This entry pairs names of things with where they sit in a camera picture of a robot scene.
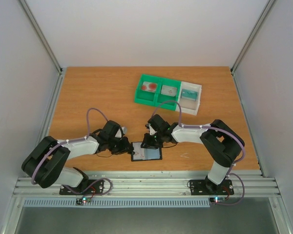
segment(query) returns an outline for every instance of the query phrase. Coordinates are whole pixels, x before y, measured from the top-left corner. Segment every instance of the ventilation grille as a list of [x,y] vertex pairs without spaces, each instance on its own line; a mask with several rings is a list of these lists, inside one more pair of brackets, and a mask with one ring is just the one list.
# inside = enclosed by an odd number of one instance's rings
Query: ventilation grille
[[209,207],[208,198],[94,198],[90,203],[78,205],[75,198],[27,198],[25,207]]

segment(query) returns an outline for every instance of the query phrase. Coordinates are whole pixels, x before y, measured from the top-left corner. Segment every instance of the gray floor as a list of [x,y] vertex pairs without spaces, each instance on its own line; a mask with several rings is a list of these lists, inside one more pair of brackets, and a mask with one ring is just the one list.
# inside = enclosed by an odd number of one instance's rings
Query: gray floor
[[23,208],[17,234],[277,234],[267,198],[210,208]]

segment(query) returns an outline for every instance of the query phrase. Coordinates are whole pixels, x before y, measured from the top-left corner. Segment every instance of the wooden tabletop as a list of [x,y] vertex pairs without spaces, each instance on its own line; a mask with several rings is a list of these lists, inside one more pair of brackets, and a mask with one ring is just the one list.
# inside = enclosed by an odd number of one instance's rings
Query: wooden tabletop
[[[244,141],[247,155],[235,169],[259,169],[240,101],[228,67],[69,67],[54,113],[49,134],[56,139],[86,135],[86,112],[100,109],[121,126],[127,127],[130,142],[142,141],[145,124],[155,107],[134,103],[141,74],[160,76],[202,85],[197,116],[182,114],[184,124],[206,124],[221,119]],[[159,109],[161,117],[172,124],[178,112]],[[104,118],[90,114],[91,131],[102,128]],[[109,152],[100,153],[109,156]],[[163,149],[163,160],[131,162],[129,154],[108,158],[85,155],[73,158],[67,167],[86,171],[209,170],[213,159],[202,144],[179,143]]]

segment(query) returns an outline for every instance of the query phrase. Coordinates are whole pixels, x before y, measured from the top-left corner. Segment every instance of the red circle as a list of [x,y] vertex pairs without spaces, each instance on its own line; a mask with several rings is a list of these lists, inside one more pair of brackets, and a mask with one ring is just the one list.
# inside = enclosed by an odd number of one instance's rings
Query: red circle
[[156,83],[150,83],[148,84],[149,89],[156,89],[157,88],[157,84]]

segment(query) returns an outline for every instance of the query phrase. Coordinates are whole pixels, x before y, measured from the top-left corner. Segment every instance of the red and white object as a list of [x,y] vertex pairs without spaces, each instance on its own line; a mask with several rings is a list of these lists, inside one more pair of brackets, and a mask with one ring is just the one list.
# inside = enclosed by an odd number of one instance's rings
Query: red and white object
[[157,83],[152,83],[147,81],[144,81],[141,86],[142,90],[147,92],[152,92],[152,93],[155,93],[156,88],[157,88]]

